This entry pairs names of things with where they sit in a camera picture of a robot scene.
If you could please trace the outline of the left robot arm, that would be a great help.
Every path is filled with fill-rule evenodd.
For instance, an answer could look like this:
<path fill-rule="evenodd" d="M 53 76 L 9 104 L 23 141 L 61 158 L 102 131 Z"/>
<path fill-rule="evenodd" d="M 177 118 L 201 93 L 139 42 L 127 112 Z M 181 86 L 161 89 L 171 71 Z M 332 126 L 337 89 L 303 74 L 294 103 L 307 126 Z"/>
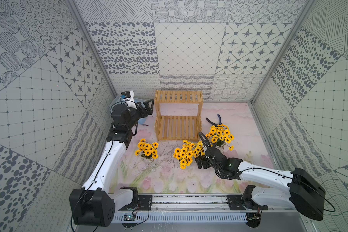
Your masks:
<path fill-rule="evenodd" d="M 137 134 L 133 127 L 154 111 L 154 100 L 135 102 L 123 95 L 111 105 L 113 122 L 106 137 L 101 158 L 82 188 L 74 189 L 69 197 L 72 217 L 70 225 L 108 227 L 116 211 L 138 207 L 136 187 L 121 187 L 110 194 L 110 184 L 125 155 L 131 139 Z"/>

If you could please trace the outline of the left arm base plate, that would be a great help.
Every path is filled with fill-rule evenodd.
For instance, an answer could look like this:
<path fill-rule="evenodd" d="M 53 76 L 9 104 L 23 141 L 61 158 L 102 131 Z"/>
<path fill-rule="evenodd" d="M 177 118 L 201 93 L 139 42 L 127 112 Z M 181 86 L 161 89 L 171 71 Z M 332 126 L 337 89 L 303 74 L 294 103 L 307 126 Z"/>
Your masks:
<path fill-rule="evenodd" d="M 116 193 L 110 195 L 114 200 L 116 211 L 151 210 L 153 196 L 141 195 L 136 187 L 121 187 Z"/>

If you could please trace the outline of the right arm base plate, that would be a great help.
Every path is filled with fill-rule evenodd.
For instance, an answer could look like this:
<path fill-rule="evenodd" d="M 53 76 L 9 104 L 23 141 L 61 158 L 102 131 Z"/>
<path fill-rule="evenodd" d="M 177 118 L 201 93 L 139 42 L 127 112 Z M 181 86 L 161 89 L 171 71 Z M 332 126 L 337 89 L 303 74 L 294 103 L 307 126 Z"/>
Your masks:
<path fill-rule="evenodd" d="M 267 205 L 259 205 L 252 200 L 255 185 L 248 185 L 242 195 L 227 195 L 226 204 L 230 210 L 268 210 Z"/>

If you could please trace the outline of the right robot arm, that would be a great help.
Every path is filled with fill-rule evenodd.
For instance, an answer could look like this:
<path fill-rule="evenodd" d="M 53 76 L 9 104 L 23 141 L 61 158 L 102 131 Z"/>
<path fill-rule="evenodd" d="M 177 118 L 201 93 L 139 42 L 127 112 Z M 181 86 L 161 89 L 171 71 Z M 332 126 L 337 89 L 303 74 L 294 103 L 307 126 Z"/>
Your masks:
<path fill-rule="evenodd" d="M 324 215 L 324 188 L 305 170 L 281 171 L 263 168 L 239 158 L 227 158 L 218 149 L 208 149 L 196 157 L 199 169 L 213 168 L 220 179 L 244 180 L 263 184 L 248 185 L 241 197 L 229 195 L 231 209 L 267 210 L 269 206 L 295 209 L 307 218 L 322 221 Z"/>

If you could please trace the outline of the sunflower pot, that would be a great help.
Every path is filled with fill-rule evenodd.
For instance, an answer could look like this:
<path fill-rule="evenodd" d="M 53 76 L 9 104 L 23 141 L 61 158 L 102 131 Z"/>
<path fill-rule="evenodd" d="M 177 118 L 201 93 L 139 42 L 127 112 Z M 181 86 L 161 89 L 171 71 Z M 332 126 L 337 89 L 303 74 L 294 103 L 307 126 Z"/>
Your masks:
<path fill-rule="evenodd" d="M 179 166 L 182 170 L 185 170 L 193 163 L 195 158 L 195 144 L 187 140 L 183 140 L 181 148 L 174 150 L 173 157 L 179 161 Z"/>
<path fill-rule="evenodd" d="M 187 154 L 189 156 L 192 156 L 193 158 L 197 158 L 200 157 L 202 155 L 204 155 L 205 151 L 204 151 L 204 145 L 203 142 L 197 142 L 197 143 L 189 143 L 187 145 L 188 151 Z"/>
<path fill-rule="evenodd" d="M 211 126 L 206 137 L 210 140 L 212 145 L 216 145 L 220 148 L 227 146 L 230 151 L 234 150 L 234 146 L 230 145 L 230 143 L 235 139 L 235 137 L 227 125 L 219 124 Z"/>
<path fill-rule="evenodd" d="M 148 143 L 146 139 L 141 139 L 137 145 L 137 150 L 134 152 L 135 156 L 141 156 L 145 159 L 156 160 L 158 155 L 158 142 Z"/>

